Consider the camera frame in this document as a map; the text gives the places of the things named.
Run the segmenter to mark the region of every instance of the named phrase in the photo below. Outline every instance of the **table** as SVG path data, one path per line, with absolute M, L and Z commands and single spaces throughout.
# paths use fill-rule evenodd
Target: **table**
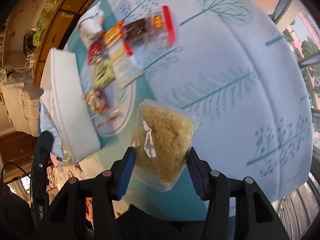
M 270 18 L 253 0 L 96 0 L 105 29 L 169 5 L 178 41 L 172 47 L 135 50 L 146 72 L 130 88 L 132 112 L 102 148 L 80 162 L 88 178 L 109 169 L 130 145 L 137 107 L 144 98 L 196 114 L 193 140 L 200 158 L 228 177 L 253 177 L 270 201 L 308 178 L 312 118 L 297 62 Z M 79 72 L 86 49 L 76 30 L 66 48 Z M 127 203 L 160 219 L 204 220 L 207 206 L 195 194 L 188 170 L 175 187 L 158 192 L 131 178 Z M 235 204 L 230 204 L 234 215 Z

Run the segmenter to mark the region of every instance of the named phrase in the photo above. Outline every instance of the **blue gripper pad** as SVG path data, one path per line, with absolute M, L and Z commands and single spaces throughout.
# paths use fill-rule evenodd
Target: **blue gripper pad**
M 116 192 L 116 196 L 119 200 L 127 192 L 135 160 L 136 152 L 132 147 L 129 147 L 120 161 L 115 174 L 118 180 L 118 191 Z
M 187 166 L 196 194 L 203 200 L 205 196 L 205 185 L 209 182 L 208 173 L 211 169 L 207 162 L 199 159 L 193 147 L 190 149 L 188 155 Z

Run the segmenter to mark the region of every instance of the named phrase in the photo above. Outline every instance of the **metal screw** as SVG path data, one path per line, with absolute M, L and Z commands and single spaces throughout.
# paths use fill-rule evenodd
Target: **metal screw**
M 246 177 L 245 178 L 245 182 L 248 183 L 248 184 L 252 184 L 253 183 L 253 178 Z
M 111 176 L 111 174 L 112 174 L 112 172 L 109 171 L 109 170 L 106 170 L 106 171 L 104 171 L 104 172 L 102 173 L 102 175 L 105 176 L 105 177 L 109 177 L 109 176 Z
M 216 171 L 216 170 L 213 170 L 213 171 L 210 171 L 210 174 L 214 177 L 218 177 L 220 175 L 220 172 L 219 171 Z
M 70 184 L 75 184 L 75 183 L 77 182 L 77 179 L 76 179 L 75 177 L 72 177 L 72 178 L 70 178 L 70 179 L 68 180 L 68 182 L 69 182 Z

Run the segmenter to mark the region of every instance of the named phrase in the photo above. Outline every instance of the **white fabric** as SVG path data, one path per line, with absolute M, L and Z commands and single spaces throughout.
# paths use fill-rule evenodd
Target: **white fabric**
M 308 178 L 312 118 L 296 59 L 253 0 L 108 0 L 131 22 L 169 5 L 178 42 L 135 55 L 156 100 L 201 117 L 193 147 L 228 177 L 253 177 L 270 201 Z
M 33 86 L 29 75 L 23 82 L 10 80 L 2 83 L 1 90 L 14 128 L 38 137 L 39 99 L 42 90 Z

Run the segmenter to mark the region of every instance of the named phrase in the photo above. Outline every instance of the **plastic bag of rice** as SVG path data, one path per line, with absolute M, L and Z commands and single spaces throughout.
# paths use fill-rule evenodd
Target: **plastic bag of rice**
M 133 175 L 158 189 L 172 189 L 186 166 L 199 120 L 178 108 L 145 99 L 137 111 L 132 146 L 136 150 Z

